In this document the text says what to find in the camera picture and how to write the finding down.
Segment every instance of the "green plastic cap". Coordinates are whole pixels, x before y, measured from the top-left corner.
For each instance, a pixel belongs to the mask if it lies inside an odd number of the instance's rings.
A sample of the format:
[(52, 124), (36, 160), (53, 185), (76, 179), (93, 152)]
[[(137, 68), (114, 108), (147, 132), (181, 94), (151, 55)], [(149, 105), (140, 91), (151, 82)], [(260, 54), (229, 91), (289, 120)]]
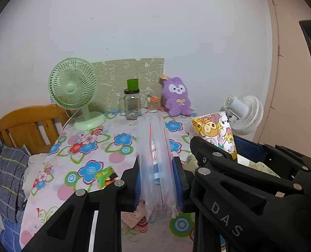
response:
[(127, 83), (128, 83), (128, 90), (129, 91), (139, 90), (138, 79), (127, 80)]

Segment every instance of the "gray plaid pillow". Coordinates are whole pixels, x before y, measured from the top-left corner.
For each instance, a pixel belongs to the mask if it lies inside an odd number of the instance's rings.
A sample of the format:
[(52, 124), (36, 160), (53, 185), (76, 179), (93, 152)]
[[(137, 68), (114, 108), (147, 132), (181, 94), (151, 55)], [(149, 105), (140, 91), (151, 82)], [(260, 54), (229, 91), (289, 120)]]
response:
[(22, 178), (28, 158), (21, 149), (3, 147), (0, 141), (0, 212), (12, 222), (25, 205)]

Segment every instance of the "green fan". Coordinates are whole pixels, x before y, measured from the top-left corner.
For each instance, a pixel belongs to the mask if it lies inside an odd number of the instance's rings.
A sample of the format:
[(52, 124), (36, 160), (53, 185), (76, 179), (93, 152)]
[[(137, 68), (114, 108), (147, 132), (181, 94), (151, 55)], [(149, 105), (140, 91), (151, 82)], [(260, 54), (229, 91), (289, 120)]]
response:
[(89, 112), (88, 108), (97, 90), (97, 77), (89, 62), (79, 58), (61, 61), (52, 70), (48, 86), (57, 105), (67, 110), (82, 109), (74, 122), (75, 129), (90, 130), (104, 123), (105, 115)]

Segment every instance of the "white fan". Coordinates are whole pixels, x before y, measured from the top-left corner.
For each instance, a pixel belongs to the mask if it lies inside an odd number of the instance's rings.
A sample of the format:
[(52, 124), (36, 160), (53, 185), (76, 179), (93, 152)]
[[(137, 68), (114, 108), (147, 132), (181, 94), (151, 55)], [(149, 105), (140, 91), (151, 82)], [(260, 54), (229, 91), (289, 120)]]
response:
[(230, 124), (239, 135), (252, 133), (262, 121), (263, 105), (255, 96), (246, 96), (241, 100), (237, 96), (229, 96), (224, 106), (235, 116), (236, 120), (230, 120)]

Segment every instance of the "electric fan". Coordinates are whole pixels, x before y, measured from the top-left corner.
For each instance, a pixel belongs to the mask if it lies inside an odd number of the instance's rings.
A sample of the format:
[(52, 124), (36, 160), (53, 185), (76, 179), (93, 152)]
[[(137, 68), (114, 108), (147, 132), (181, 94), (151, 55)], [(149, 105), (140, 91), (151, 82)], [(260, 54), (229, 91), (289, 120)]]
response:
[(255, 96), (246, 96), (239, 100), (237, 96), (229, 96), (224, 103), (225, 108), (233, 114), (229, 119), (232, 130), (239, 135), (252, 133), (263, 118), (263, 105)]
[(93, 66), (79, 58), (59, 62), (48, 80), (49, 93), (57, 105), (67, 110), (82, 109), (74, 128), (85, 131), (102, 125), (105, 115), (89, 112), (88, 104), (97, 90), (97, 77)]

